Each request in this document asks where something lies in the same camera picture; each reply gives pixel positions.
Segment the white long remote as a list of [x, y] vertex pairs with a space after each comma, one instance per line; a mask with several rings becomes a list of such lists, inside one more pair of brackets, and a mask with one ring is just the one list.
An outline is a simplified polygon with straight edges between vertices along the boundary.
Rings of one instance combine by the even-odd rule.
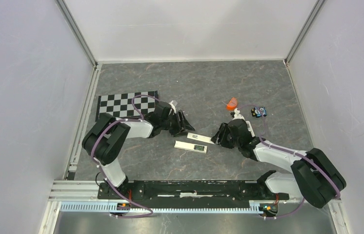
[[211, 140], [211, 137], [202, 136], [202, 135], [198, 135], [198, 134], [195, 134], [195, 133], [188, 133], [187, 138], [192, 139], [192, 140], [196, 140], [196, 141], [200, 141], [200, 142], [204, 142], [204, 143], [215, 144]]

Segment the white rectangular block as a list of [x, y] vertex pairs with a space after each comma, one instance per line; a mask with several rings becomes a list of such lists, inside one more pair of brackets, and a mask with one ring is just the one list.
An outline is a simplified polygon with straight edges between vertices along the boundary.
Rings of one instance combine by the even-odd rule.
[[207, 147], [204, 145], [198, 145], [198, 144], [182, 142], [182, 141], [175, 141], [174, 148], [197, 152], [197, 153], [203, 153], [203, 154], [206, 154], [206, 152], [207, 152]]

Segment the beige remote control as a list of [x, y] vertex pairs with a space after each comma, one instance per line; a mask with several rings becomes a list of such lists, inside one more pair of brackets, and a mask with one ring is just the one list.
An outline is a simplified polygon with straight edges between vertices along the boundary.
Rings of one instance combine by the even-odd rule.
[[252, 126], [251, 126], [251, 123], [250, 123], [250, 121], [246, 121], [246, 124], [247, 124], [247, 128], [248, 128], [248, 131], [251, 133], [251, 135], [252, 135], [252, 137], [255, 137], [256, 135], [255, 135], [255, 133], [254, 133], [254, 131], [253, 131], [253, 128], [252, 128]]

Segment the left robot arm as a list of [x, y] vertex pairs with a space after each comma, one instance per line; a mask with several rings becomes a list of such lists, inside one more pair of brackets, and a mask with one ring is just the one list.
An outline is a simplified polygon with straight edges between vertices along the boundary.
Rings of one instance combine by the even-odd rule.
[[153, 138], [161, 131], [178, 137], [194, 132], [195, 128], [172, 102], [159, 101], [152, 112], [140, 119], [118, 118], [103, 113], [85, 135], [81, 146], [110, 185], [110, 193], [120, 199], [128, 194], [127, 176], [117, 159], [124, 142], [130, 138]]

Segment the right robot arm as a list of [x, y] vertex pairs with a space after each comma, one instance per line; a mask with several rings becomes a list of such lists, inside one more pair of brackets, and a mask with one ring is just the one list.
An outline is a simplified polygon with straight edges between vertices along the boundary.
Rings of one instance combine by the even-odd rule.
[[287, 171], [273, 172], [257, 185], [257, 193], [269, 199], [276, 193], [300, 197], [316, 208], [340, 198], [347, 183], [326, 154], [318, 149], [293, 150], [254, 136], [243, 119], [222, 123], [211, 138], [216, 145], [237, 148], [248, 159], [275, 165]]

